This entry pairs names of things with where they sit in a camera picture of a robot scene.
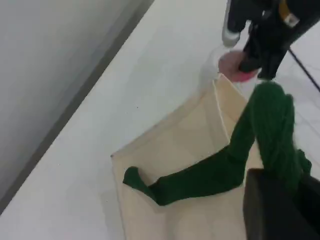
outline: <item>white surface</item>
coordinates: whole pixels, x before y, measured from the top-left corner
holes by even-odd
[[[127,21],[120,15],[137,1],[0,1],[0,198],[115,38],[111,27]]]
[[[202,81],[212,79],[212,62],[223,52],[225,4],[155,1],[0,216],[0,239],[124,239],[110,154],[174,110]],[[298,84],[301,77],[293,75],[294,63],[286,59],[278,80],[284,86],[296,80],[287,89],[297,95],[296,104],[320,106],[318,95],[310,99],[310,88]],[[237,87],[249,95],[256,83]],[[312,174],[320,176],[319,135],[300,117],[297,138],[312,156]]]

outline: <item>white floor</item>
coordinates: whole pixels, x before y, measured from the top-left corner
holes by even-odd
[[[226,0],[154,1],[0,216],[1,240],[125,239],[110,155],[212,81],[204,63],[225,51],[225,9]],[[293,46],[318,79],[319,33],[320,23]],[[295,98],[296,144],[320,179],[320,94],[290,56],[276,81]],[[257,82],[237,87],[248,97]]]
[[[246,32],[243,35],[236,48],[242,49],[244,46],[248,36]],[[291,48],[320,84],[320,44],[316,41],[316,36],[319,35],[320,23],[303,35]],[[222,45],[213,50],[214,64],[217,64],[219,56],[226,51]],[[320,179],[320,93],[289,53],[281,63],[275,81],[281,84],[287,93],[293,95],[296,111],[295,143],[312,161],[311,174]],[[261,80],[252,79],[235,85],[248,98],[259,82]]]

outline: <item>beige canvas bag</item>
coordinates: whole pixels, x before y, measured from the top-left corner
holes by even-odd
[[[244,187],[158,206],[122,183],[130,166],[143,169],[149,185],[229,144],[247,101],[223,75],[197,92],[161,122],[112,156],[127,240],[245,240]],[[246,168],[261,168],[257,145]]]

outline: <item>green sock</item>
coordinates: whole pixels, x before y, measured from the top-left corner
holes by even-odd
[[[249,151],[257,140],[264,169],[283,182],[294,195],[311,162],[293,142],[293,98],[274,82],[258,85],[237,124],[230,144],[219,152],[179,172],[162,176],[147,186],[137,167],[129,167],[123,183],[164,206],[187,198],[205,197],[232,190],[244,180]]]

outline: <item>black chair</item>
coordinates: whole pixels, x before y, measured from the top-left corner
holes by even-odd
[[[303,176],[293,200],[265,170],[250,169],[243,216],[248,240],[319,240],[320,182]]]

